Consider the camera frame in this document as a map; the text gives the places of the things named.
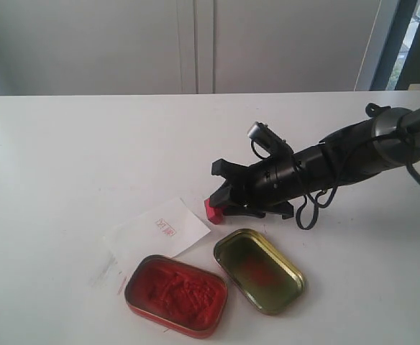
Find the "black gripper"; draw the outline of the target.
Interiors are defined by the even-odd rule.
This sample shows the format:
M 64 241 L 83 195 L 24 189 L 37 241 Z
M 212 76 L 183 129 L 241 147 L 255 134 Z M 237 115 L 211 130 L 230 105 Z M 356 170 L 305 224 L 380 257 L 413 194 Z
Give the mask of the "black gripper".
M 219 159 L 212 163 L 211 174 L 224 178 L 209 197 L 209 205 L 223 208 L 224 216 L 263 219 L 271 213 L 289 219 L 299 213 L 290 200 L 311 200 L 313 192 L 325 189 L 324 147 L 316 145 L 290 159 L 271 157 L 250 166 Z

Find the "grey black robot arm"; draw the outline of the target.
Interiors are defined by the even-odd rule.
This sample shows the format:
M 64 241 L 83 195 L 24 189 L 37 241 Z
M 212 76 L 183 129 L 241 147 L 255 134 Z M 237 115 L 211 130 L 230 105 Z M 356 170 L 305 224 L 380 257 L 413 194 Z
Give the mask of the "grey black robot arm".
M 248 131 L 251 145 L 268 156 L 250 166 L 219 159 L 212 175 L 224 183 L 205 200 L 208 220 L 219 224 L 224 216 L 262 219 L 278 214 L 301 220 L 291 200 L 302 197 L 319 210 L 330 205 L 339 186 L 352 185 L 386 170 L 405 167 L 420 185 L 414 163 L 420 160 L 420 109 L 380 107 L 369 103 L 368 119 L 342 128 L 318 144 L 294 152 L 266 124 L 256 122 Z

